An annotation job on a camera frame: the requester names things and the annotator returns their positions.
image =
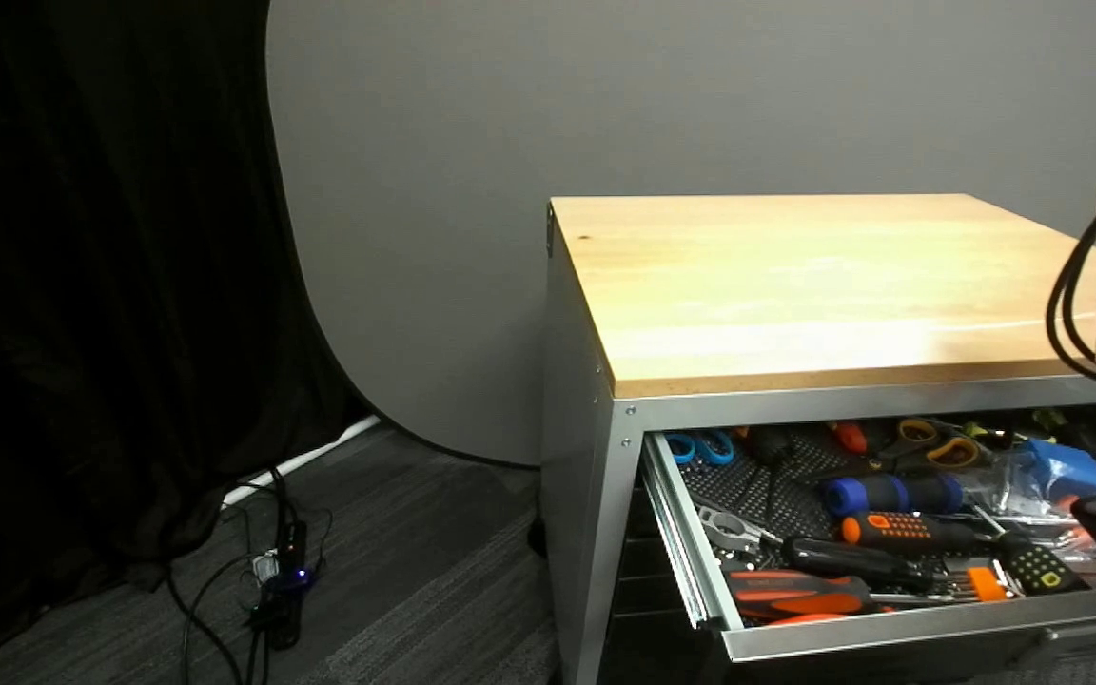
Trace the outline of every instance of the wooden table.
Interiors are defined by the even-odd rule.
[[[968,193],[554,198],[543,530],[592,680],[651,431],[1096,405],[1047,348],[1073,241]],[[1076,297],[1096,330],[1096,256]]]

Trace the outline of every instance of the orange screwdriver handle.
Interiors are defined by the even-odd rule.
[[[733,606],[754,620],[781,615],[844,615],[873,606],[868,586],[851,576],[817,577],[802,571],[727,571]]]
[[[828,434],[839,436],[839,445],[851,455],[868,455],[868,436],[861,431],[861,421],[828,421]]]
[[[978,551],[995,549],[995,535],[981,535],[968,525],[941,525],[910,515],[858,515],[840,523],[840,540],[851,549],[891,549],[891,551]]]

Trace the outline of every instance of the wooden tabletop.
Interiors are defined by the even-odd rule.
[[[617,397],[1066,373],[1073,235],[968,193],[552,198]],[[1076,291],[1096,334],[1096,256]]]

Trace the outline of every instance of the tool drawer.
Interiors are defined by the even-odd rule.
[[[897,419],[868,421],[868,434],[891,434],[896,436]],[[974,644],[984,637],[1036,637],[1040,644],[1076,644],[1081,637],[1096,639],[1096,557],[1091,540],[1081,535],[1083,561],[1076,551],[1058,549],[1053,535],[1076,535],[1069,534],[1073,516],[1058,515],[1058,504],[1043,515],[1017,515],[1020,504],[1007,505],[1000,496],[1007,491],[958,491],[958,504],[941,504],[934,523],[944,530],[972,530],[981,535],[981,545],[968,549],[891,549],[885,545],[850,545],[840,534],[850,534],[850,516],[863,525],[873,510],[882,504],[873,496],[851,496],[832,504],[832,482],[858,481],[868,482],[873,474],[897,474],[906,471],[897,466],[897,449],[882,466],[882,449],[868,455],[851,455],[850,449],[839,449],[839,431],[828,421],[799,421],[799,425],[754,425],[754,431],[721,431],[731,436],[722,449],[731,459],[722,459],[722,449],[713,449],[709,455],[690,453],[676,436],[714,434],[714,431],[662,431],[647,434],[643,445],[643,496],[651,504],[651,515],[658,523],[658,535],[676,582],[680,610],[698,633],[721,637],[731,661],[778,661],[778,657],[799,657],[799,655],[851,655],[851,652],[891,652],[891,646],[934,646],[934,644]],[[1007,449],[984,449],[981,469],[968,469],[981,474],[995,469],[995,474],[1007,474],[1012,453]],[[964,469],[927,469],[925,474],[968,474]],[[885,516],[915,516],[910,504],[885,504]],[[873,551],[873,561],[882,561],[885,549],[896,561],[903,561],[906,571],[934,571],[934,582],[941,586],[906,586],[897,582],[863,582],[851,571],[828,571],[817,576],[797,571],[808,551],[826,551],[828,545]],[[1053,557],[1058,571],[1066,571],[1073,582],[1058,586],[1063,576],[1049,567],[1031,571],[1017,549],[1040,549],[1043,561]],[[972,571],[995,571],[995,589],[974,589]],[[858,582],[851,606],[840,589],[832,589],[832,606],[802,606],[778,613],[773,586],[754,586],[764,595],[746,595],[746,577],[754,582],[812,582],[808,595],[826,598],[832,582]]]

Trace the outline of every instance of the curved backdrop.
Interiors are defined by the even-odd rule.
[[[552,193],[972,190],[1073,231],[1096,3],[288,0],[269,100],[354,386],[438,445],[534,466]]]

